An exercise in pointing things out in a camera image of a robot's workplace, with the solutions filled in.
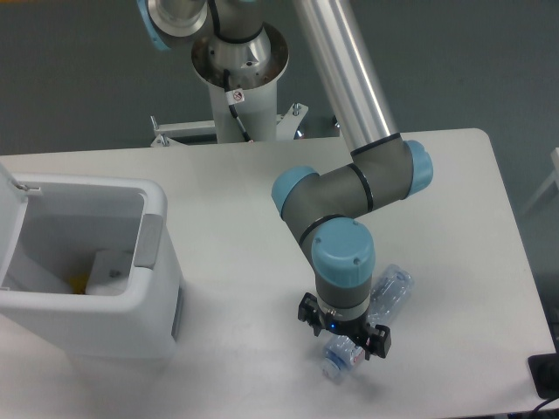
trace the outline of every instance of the silver metal tube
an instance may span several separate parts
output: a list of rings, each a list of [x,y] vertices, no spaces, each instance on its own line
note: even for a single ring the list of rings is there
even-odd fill
[[[293,0],[351,151],[397,133],[349,0]]]
[[[179,20],[189,20],[200,13],[205,0],[159,0],[158,6],[170,16]]]
[[[196,33],[208,16],[206,0],[147,0],[151,20],[173,37]]]

